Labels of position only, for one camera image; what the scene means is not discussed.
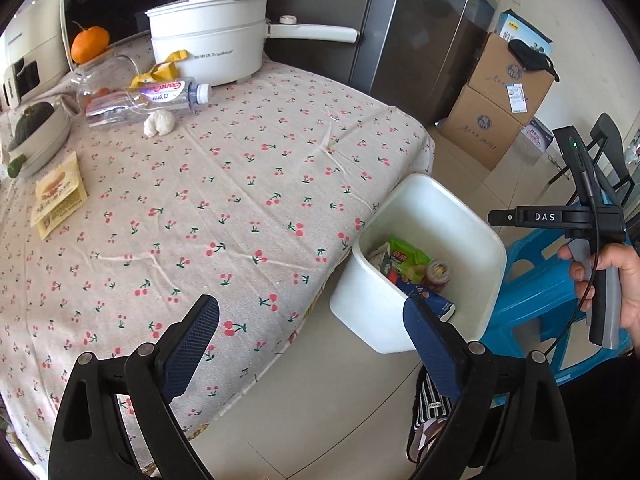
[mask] human hand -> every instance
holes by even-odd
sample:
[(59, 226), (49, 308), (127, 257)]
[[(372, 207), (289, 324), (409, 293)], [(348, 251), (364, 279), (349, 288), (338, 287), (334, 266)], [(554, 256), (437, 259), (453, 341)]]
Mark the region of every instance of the human hand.
[[(563, 260), (571, 260), (572, 255), (568, 245), (558, 249), (558, 256)], [(620, 311), (620, 326), (626, 328), (634, 342), (637, 352), (640, 352), (640, 256), (633, 247), (621, 244), (606, 245), (598, 256), (598, 269), (617, 267), (620, 272), (620, 286), (622, 288), (622, 308)], [(589, 284), (585, 280), (585, 270), (582, 264), (572, 262), (569, 266), (569, 276), (575, 283), (575, 295), (581, 298)], [(593, 285), (582, 304), (582, 310), (591, 307), (595, 294)]]

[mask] trash can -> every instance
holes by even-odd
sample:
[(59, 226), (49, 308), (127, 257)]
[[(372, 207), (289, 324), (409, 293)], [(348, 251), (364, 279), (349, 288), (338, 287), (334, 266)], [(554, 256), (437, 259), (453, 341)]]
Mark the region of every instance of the trash can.
[(506, 251), (478, 215), (424, 174), (399, 184), (353, 243), (329, 300), (335, 316), (379, 353), (414, 349), (402, 322), (406, 295), (365, 257), (390, 236), (449, 264), (451, 280), (442, 295), (456, 310), (448, 322), (466, 341), (479, 340), (498, 297)]

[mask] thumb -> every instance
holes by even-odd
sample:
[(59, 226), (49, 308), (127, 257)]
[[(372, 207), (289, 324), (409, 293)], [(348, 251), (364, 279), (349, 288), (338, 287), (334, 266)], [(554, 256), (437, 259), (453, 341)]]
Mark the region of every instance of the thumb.
[[(590, 262), (593, 265), (594, 255), (591, 255)], [(607, 267), (617, 267), (623, 272), (640, 272), (640, 258), (633, 247), (622, 244), (608, 244), (604, 246), (598, 255), (598, 269), (604, 270)]]

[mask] black cable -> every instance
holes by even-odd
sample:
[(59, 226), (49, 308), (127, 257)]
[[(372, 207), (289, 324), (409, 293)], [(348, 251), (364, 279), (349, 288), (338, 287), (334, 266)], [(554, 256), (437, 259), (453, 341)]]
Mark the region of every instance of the black cable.
[(598, 268), (598, 256), (600, 255), (600, 227), (598, 225), (598, 215), (597, 215), (597, 212), (596, 212), (596, 205), (595, 205), (595, 201), (593, 199), (593, 196), (590, 197), (589, 206), (591, 207), (591, 210), (593, 211), (593, 225), (594, 225), (594, 228), (595, 228), (595, 231), (596, 231), (596, 250), (595, 250), (594, 258), (593, 258), (593, 269), (591, 269), (591, 277), (589, 278), (589, 283), (587, 284), (587, 288), (584, 291), (584, 294), (582, 295), (582, 297), (580, 298), (580, 301), (578, 302), (578, 306), (575, 308), (574, 313), (571, 316), (571, 319), (566, 324), (566, 326), (562, 329), (562, 332), (556, 338), (556, 340), (552, 343), (552, 345), (546, 350), (545, 356), (548, 356), (551, 353), (551, 351), (556, 347), (556, 345), (560, 341), (562, 341), (562, 338), (571, 329), (571, 325), (574, 324), (575, 319), (578, 317), (578, 312), (580, 312), (580, 309), (582, 308), (582, 305), (584, 304), (584, 301), (587, 299), (587, 294), (589, 293), (589, 290), (593, 286), (593, 280), (596, 277), (596, 269)]

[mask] refrigerator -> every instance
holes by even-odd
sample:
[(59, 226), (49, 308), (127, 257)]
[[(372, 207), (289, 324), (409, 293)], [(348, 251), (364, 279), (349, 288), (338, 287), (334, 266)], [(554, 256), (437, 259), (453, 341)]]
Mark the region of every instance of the refrigerator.
[(357, 44), (269, 40), (276, 61), (348, 84), (432, 124), (478, 58), (498, 0), (269, 0), (267, 16), (360, 31)]

